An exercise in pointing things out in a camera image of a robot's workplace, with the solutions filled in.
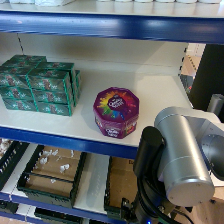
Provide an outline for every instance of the metal shelf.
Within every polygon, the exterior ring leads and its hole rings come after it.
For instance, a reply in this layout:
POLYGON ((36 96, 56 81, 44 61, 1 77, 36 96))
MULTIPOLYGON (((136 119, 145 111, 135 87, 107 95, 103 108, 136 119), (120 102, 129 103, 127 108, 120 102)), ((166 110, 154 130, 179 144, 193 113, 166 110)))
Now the metal shelf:
POLYGON ((17 181, 25 169, 27 162, 30 160, 34 150, 36 149, 36 146, 37 145, 35 144, 30 144, 28 146, 14 172, 2 189, 0 199, 83 218, 99 220, 106 223, 124 224, 122 221, 108 218, 103 207, 109 156, 97 154, 87 155, 82 177, 79 183, 78 195, 76 197, 73 209, 33 201, 30 200, 25 193, 18 191, 16 188, 17 181))
POLYGON ((138 73, 86 71, 83 89, 72 117, 7 110, 0 99, 0 136, 66 149, 134 159, 141 132, 153 126, 166 107, 191 108, 179 77, 138 73), (111 86, 130 89, 140 100, 137 129, 124 139, 102 135, 95 124, 93 103, 97 94, 111 86))
POLYGON ((5 3, 0 6, 0 32, 223 44, 224 4, 77 0, 61 7, 38 7, 5 3))

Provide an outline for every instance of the black cable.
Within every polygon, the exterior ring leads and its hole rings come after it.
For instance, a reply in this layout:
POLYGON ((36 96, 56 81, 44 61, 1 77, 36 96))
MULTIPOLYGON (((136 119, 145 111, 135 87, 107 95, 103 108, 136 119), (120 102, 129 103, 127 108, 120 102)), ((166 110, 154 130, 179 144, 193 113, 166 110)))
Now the black cable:
POLYGON ((175 213, 177 213, 177 214, 179 214, 179 215, 184 216, 186 219, 188 219, 188 221, 189 221, 191 224, 194 224, 194 222, 190 219, 190 217, 189 217, 188 215, 186 215, 184 212, 179 211, 179 210, 177 210, 177 209, 174 209, 172 212, 175 212, 175 213))
POLYGON ((149 204, 150 208, 153 210, 153 212, 155 212, 159 217, 161 217, 164 221, 168 222, 169 224, 181 224, 171 218, 169 218, 167 215, 163 214, 149 199, 148 195, 145 192, 143 183, 141 179, 137 179, 137 185, 138 185, 138 193, 139 193, 139 197, 142 200, 142 196, 141 193, 143 194, 144 198, 146 199, 147 203, 149 204))

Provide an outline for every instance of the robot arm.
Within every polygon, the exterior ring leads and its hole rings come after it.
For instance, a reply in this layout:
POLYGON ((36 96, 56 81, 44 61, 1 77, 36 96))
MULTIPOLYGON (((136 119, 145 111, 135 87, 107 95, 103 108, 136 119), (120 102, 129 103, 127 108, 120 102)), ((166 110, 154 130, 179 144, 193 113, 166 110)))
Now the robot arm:
POLYGON ((212 198, 208 170, 223 179, 224 125, 208 112, 170 107, 143 130, 134 172, 138 178, 135 214, 140 223, 156 221, 155 208, 168 214, 212 198))

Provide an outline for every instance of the blue shelf edge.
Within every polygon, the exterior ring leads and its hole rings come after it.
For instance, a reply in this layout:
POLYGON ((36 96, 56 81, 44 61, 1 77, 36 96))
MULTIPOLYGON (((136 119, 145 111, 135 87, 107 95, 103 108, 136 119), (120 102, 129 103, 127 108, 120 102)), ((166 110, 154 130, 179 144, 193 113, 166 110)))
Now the blue shelf edge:
POLYGON ((224 44, 224 18, 0 11, 0 32, 224 44))
POLYGON ((40 145, 135 159, 137 147, 0 127, 0 137, 40 145))
POLYGON ((73 208, 73 209, 65 208, 62 206, 33 201, 33 200, 30 200, 29 198, 25 198, 25 197, 21 197, 17 195, 12 195, 12 201, 15 203, 32 205, 38 208, 48 209, 51 211, 61 212, 61 213, 69 214, 69 215, 82 217, 82 218, 93 219, 93 220, 97 220, 101 222, 112 223, 112 224, 125 224, 124 221, 110 219, 105 214, 84 211, 84 210, 76 209, 76 208, 73 208))
POLYGON ((0 216, 7 217, 10 219, 17 219, 21 221, 26 221, 26 217, 18 214, 11 214, 11 213, 6 213, 6 212, 0 212, 0 216))

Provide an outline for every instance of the stacked boxes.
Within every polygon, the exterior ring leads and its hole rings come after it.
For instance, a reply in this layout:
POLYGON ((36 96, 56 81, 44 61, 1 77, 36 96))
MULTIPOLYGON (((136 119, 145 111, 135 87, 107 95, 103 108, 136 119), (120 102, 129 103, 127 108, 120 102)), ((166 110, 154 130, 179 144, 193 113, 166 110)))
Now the stacked boxes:
POLYGON ((7 109, 37 111, 26 77, 42 60, 46 57, 15 55, 0 67, 0 94, 7 109))
POLYGON ((38 111, 72 115, 74 101, 67 71, 33 69, 27 77, 38 111))
POLYGON ((79 70, 75 70, 73 63, 41 62, 38 64, 37 69, 67 71, 70 77, 74 105, 76 106, 80 96, 81 75, 79 70))
POLYGON ((15 55, 0 67, 0 94, 7 109, 71 116, 80 87, 80 71, 73 63, 15 55))

